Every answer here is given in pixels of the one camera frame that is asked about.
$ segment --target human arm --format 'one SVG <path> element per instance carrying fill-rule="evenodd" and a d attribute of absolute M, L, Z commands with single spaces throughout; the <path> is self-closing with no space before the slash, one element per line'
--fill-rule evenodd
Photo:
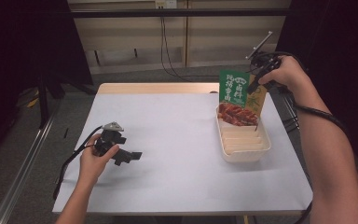
<path fill-rule="evenodd" d="M 93 135 L 87 146 L 94 145 L 94 142 L 101 135 Z M 92 188 L 98 181 L 105 165 L 117 153 L 118 145 L 112 146 L 102 157 L 94 156 L 93 147 L 86 147 L 80 157 L 80 171 L 74 191 L 63 208 L 56 223 L 83 223 L 86 217 L 87 206 Z"/>
<path fill-rule="evenodd" d="M 310 78 L 293 57 L 259 80 L 285 85 L 298 105 L 330 113 Z M 301 146 L 313 188 L 311 223 L 358 223 L 358 174 L 351 144 L 333 122 L 297 110 Z"/>

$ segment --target cabinet door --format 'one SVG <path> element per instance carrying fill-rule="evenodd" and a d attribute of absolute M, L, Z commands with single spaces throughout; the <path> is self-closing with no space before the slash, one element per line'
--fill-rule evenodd
<path fill-rule="evenodd" d="M 118 2 L 103 0 L 72 0 L 71 9 L 153 9 L 154 1 Z M 184 1 L 178 7 L 185 7 Z M 87 18 L 75 19 L 83 49 L 87 50 L 121 50 L 144 49 L 161 46 L 161 19 L 151 18 Z M 165 18 L 167 42 L 170 47 L 184 45 L 184 18 Z"/>
<path fill-rule="evenodd" d="M 290 0 L 190 0 L 191 8 L 289 8 Z M 275 50 L 285 17 L 188 18 L 187 65 L 247 63 L 249 54 L 267 35 L 274 35 L 264 50 Z"/>

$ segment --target wall outlet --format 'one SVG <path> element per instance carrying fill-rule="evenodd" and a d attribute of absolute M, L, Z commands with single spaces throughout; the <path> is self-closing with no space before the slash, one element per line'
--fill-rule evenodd
<path fill-rule="evenodd" d="M 176 0 L 155 0 L 156 8 L 178 8 Z"/>
<path fill-rule="evenodd" d="M 176 0 L 166 0 L 165 1 L 166 8 L 178 8 Z"/>
<path fill-rule="evenodd" d="M 155 0 L 156 8 L 166 8 L 165 0 Z"/>

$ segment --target person's left hand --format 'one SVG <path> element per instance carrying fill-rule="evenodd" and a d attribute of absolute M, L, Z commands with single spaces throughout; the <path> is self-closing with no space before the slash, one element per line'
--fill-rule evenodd
<path fill-rule="evenodd" d="M 118 145 L 112 146 L 103 156 L 98 157 L 93 154 L 95 141 L 101 137 L 100 133 L 93 135 L 86 146 L 80 157 L 80 172 L 78 183 L 85 184 L 88 187 L 93 187 L 98 180 L 98 177 L 103 172 L 106 164 L 110 159 L 118 152 Z"/>

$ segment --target finger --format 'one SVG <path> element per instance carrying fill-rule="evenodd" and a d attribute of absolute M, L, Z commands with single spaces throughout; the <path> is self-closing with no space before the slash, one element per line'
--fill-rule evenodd
<path fill-rule="evenodd" d="M 118 144 L 115 144 L 107 152 L 103 155 L 104 158 L 106 158 L 106 161 L 109 161 L 119 150 Z"/>
<path fill-rule="evenodd" d="M 101 137 L 101 134 L 100 134 L 100 133 L 94 134 L 94 135 L 89 139 L 89 141 L 87 142 L 86 146 L 94 145 L 94 144 L 95 144 L 95 141 L 97 141 L 97 139 L 100 138 L 100 137 Z"/>
<path fill-rule="evenodd" d="M 270 81 L 272 81 L 272 72 L 269 72 L 267 74 L 265 74 L 264 76 L 262 76 L 260 79 L 258 79 L 258 84 L 260 85 L 264 85 Z"/>
<path fill-rule="evenodd" d="M 93 148 L 92 147 L 86 147 L 83 152 L 82 152 L 82 155 L 93 155 L 94 156 L 94 153 L 93 153 Z"/>

